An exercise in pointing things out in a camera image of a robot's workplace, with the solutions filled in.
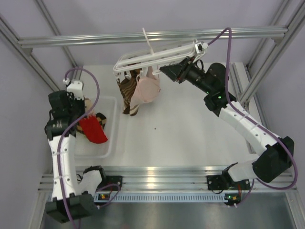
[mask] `bra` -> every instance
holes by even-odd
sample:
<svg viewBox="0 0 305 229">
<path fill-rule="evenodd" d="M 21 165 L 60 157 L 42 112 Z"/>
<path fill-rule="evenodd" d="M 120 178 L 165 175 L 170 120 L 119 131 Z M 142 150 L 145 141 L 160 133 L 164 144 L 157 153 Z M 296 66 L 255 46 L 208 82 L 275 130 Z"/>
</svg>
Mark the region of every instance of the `bra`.
<svg viewBox="0 0 305 229">
<path fill-rule="evenodd" d="M 160 79 L 153 74 L 153 68 L 147 69 L 147 74 L 143 71 L 137 76 L 137 86 L 131 97 L 130 107 L 143 103 L 150 103 L 155 100 L 160 92 Z"/>
</svg>

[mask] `aluminum extrusion bar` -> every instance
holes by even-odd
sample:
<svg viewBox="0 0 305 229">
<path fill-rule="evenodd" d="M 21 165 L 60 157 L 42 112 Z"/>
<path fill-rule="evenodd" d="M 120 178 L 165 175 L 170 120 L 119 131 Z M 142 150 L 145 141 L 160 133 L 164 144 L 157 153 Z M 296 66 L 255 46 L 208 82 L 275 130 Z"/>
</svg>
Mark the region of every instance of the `aluminum extrusion bar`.
<svg viewBox="0 0 305 229">
<path fill-rule="evenodd" d="M 286 197 L 296 229 L 305 228 L 305 209 L 299 193 L 286 193 Z"/>
<path fill-rule="evenodd" d="M 59 86 L 52 79 L 51 75 L 47 70 L 39 63 L 37 58 L 28 50 L 23 49 L 18 44 L 18 35 L 16 32 L 9 26 L 4 17 L 0 15 L 0 38 L 11 47 L 23 60 L 43 79 L 43 81 L 53 90 L 59 90 Z"/>
<path fill-rule="evenodd" d="M 54 35 L 60 36 L 61 33 L 60 33 L 57 25 L 55 24 L 50 12 L 48 11 L 48 8 L 44 4 L 44 2 L 42 0 L 35 0 L 35 2 L 37 4 L 39 10 L 41 11 L 43 17 L 47 21 L 49 27 L 51 28 L 52 32 L 54 33 Z M 69 59 L 70 64 L 73 67 L 77 67 L 77 63 L 76 63 L 75 59 L 73 58 L 69 48 L 68 47 L 63 47 L 62 50 L 65 53 L 65 55 L 67 56 L 67 58 Z"/>
<path fill-rule="evenodd" d="M 292 43 L 294 38 L 300 32 L 305 24 L 305 1 L 300 5 L 300 8 L 296 11 L 291 23 L 288 26 L 288 32 L 285 34 L 283 40 L 278 46 L 275 46 L 266 61 L 259 69 L 259 71 L 253 76 L 247 87 L 245 88 L 243 94 L 240 97 L 240 102 L 244 103 L 249 101 L 259 86 L 261 85 L 263 79 L 270 73 L 274 68 L 275 64 L 282 57 L 288 46 Z"/>
<path fill-rule="evenodd" d="M 245 67 L 244 69 L 245 69 L 245 71 L 246 71 L 248 81 L 250 81 L 251 78 L 252 78 L 252 77 L 251 77 L 251 74 L 250 74 L 250 72 L 249 72 L 249 70 L 248 70 L 247 67 Z M 269 125 L 268 120 L 267 120 L 267 118 L 266 118 L 266 114 L 265 114 L 265 112 L 264 112 L 264 110 L 263 110 L 263 108 L 262 108 L 262 105 L 261 105 L 262 102 L 261 102 L 261 99 L 260 99 L 259 94 L 255 94 L 255 95 L 254 95 L 254 100 L 255 100 L 255 104 L 256 104 L 257 111 L 258 111 L 258 113 L 259 113 L 259 117 L 260 117 L 260 119 L 261 119 L 262 125 L 263 125 L 264 127 L 266 127 L 267 129 L 270 129 L 270 125 Z"/>
<path fill-rule="evenodd" d="M 85 167 L 78 167 L 76 173 L 82 174 Z M 221 174 L 225 167 L 104 167 L 107 175 L 123 176 L 122 191 L 128 193 L 153 192 L 200 192 L 210 193 L 206 176 Z M 270 184 L 287 186 L 291 184 L 291 173 L 284 172 Z M 39 192 L 50 192 L 53 189 L 53 175 L 44 174 L 39 185 Z M 294 192 L 296 187 L 281 192 Z M 256 182 L 253 192 L 277 192 Z"/>
<path fill-rule="evenodd" d="M 283 17 L 284 13 L 286 12 L 288 6 L 290 5 L 290 3 L 292 2 L 292 0 L 283 0 L 279 6 L 279 8 L 276 11 L 276 14 L 274 15 L 272 21 L 270 22 L 270 25 L 276 25 L 279 20 Z M 260 54 L 260 52 L 264 49 L 264 47 L 267 44 L 267 40 L 268 39 L 262 39 L 260 41 L 260 43 L 258 44 L 257 48 L 255 49 L 255 52 L 253 54 L 253 56 L 251 57 L 248 66 L 251 68 L 253 63 L 256 61 L 258 55 Z"/>
<path fill-rule="evenodd" d="M 211 40 L 223 29 L 181 30 L 181 31 L 157 31 L 147 32 L 151 42 L 155 41 L 181 41 L 181 40 Z M 233 38 L 282 38 L 287 28 L 285 26 L 265 26 L 232 28 Z M 53 36 L 53 37 L 24 37 L 19 44 L 23 48 L 93 45 L 93 44 L 115 44 L 115 43 L 137 43 L 146 42 L 142 32 L 117 33 L 103 35 L 77 35 L 77 36 Z"/>
</svg>

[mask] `metal grate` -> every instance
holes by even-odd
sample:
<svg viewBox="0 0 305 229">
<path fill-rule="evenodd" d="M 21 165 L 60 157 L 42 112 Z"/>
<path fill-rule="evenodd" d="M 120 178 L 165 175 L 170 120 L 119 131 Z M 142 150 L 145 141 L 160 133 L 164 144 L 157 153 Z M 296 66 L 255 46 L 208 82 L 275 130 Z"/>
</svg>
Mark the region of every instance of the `metal grate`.
<svg viewBox="0 0 305 229">
<path fill-rule="evenodd" d="M 104 203 L 107 200 L 98 200 L 98 194 L 94 202 Z M 224 194 L 206 193 L 120 193 L 113 200 L 116 203 L 199 203 L 199 202 L 227 202 Z"/>
</svg>

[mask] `clear plastic bin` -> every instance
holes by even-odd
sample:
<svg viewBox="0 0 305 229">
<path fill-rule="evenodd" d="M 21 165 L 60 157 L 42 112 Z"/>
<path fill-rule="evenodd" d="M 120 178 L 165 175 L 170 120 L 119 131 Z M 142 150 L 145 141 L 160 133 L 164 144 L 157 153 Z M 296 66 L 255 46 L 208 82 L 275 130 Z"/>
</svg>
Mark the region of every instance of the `clear plastic bin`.
<svg viewBox="0 0 305 229">
<path fill-rule="evenodd" d="M 104 129 L 108 141 L 102 144 L 90 142 L 85 135 L 76 134 L 75 158 L 76 159 L 102 159 L 109 156 L 115 150 L 115 142 L 118 132 L 118 101 L 113 96 L 100 96 L 95 108 L 96 113 L 106 116 L 107 122 Z"/>
</svg>

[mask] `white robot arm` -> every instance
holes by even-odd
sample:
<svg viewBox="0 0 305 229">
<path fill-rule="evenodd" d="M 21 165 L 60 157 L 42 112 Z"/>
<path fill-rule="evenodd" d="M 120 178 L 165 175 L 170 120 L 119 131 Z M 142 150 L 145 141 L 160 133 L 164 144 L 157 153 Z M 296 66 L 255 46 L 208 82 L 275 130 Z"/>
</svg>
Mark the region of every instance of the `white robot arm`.
<svg viewBox="0 0 305 229">
<path fill-rule="evenodd" d="M 199 69 L 196 64 L 194 57 L 186 57 L 180 63 L 163 66 L 160 70 L 174 82 L 182 83 L 187 80 L 207 93 L 204 98 L 207 108 L 239 132 L 259 155 L 257 160 L 235 163 L 226 168 L 222 174 L 224 188 L 229 189 L 235 182 L 244 179 L 259 178 L 263 182 L 271 182 L 292 165 L 291 159 L 276 138 L 292 155 L 293 140 L 289 137 L 281 139 L 269 130 L 260 128 L 258 122 L 230 93 L 230 103 L 228 102 L 225 91 L 226 68 L 222 64 L 213 63 L 207 72 Z"/>
<path fill-rule="evenodd" d="M 92 215 L 97 210 L 93 196 L 97 187 L 105 181 L 105 174 L 101 167 L 90 167 L 84 171 L 82 181 L 78 184 L 74 159 L 76 126 L 73 126 L 63 137 L 60 152 L 58 152 L 60 138 L 65 129 L 85 112 L 83 82 L 72 80 L 67 83 L 69 85 L 66 91 L 49 94 L 52 109 L 50 119 L 45 126 L 52 151 L 54 176 L 52 202 L 46 204 L 46 212 L 59 222 L 70 220 L 64 201 L 73 219 Z"/>
</svg>

